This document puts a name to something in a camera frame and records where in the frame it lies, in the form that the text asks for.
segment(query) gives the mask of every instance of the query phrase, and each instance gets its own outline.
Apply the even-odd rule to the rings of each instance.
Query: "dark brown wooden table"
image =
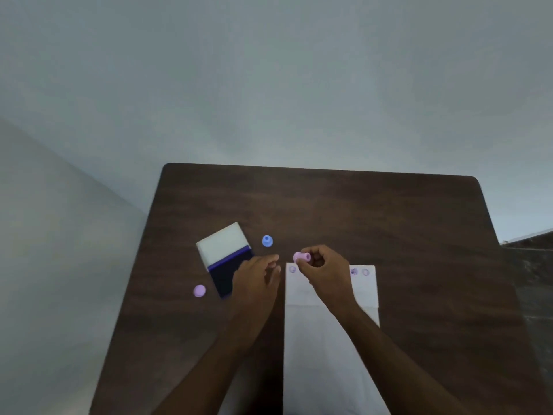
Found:
[[[235,221],[255,254],[279,253],[282,263],[327,244],[352,263],[376,265],[382,329],[475,413],[551,413],[476,179],[168,164],[92,414],[150,413],[210,346],[227,302],[195,244]],[[192,295],[197,284],[207,286],[201,299]],[[282,412],[283,325],[284,282],[230,391],[251,392],[251,413]]]

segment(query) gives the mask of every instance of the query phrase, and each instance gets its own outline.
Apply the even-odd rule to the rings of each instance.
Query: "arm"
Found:
[[[349,262],[326,246],[305,248],[298,267],[353,342],[391,414],[469,415],[441,384],[399,349],[357,304]]]
[[[234,374],[277,298],[278,255],[242,262],[232,280],[231,321],[196,366],[167,396],[154,415],[216,414]],[[266,272],[271,273],[268,283]]]

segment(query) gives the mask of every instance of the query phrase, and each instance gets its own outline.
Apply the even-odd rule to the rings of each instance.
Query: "person's right arm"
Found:
[[[298,259],[301,273],[349,335],[392,415],[470,414],[359,307],[347,260],[324,245],[302,252],[312,258],[309,263]]]

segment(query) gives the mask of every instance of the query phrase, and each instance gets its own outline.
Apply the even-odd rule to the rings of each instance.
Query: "gray wall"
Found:
[[[553,227],[553,0],[0,0],[0,116],[148,212],[168,161],[473,175]]]
[[[1,413],[88,413],[144,223],[0,120]]]

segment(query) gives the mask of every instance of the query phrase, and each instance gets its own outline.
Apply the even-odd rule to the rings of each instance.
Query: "forearm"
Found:
[[[252,342],[247,326],[232,321],[154,415],[216,414]]]
[[[336,314],[394,414],[467,415],[459,400],[421,369],[357,305]]]

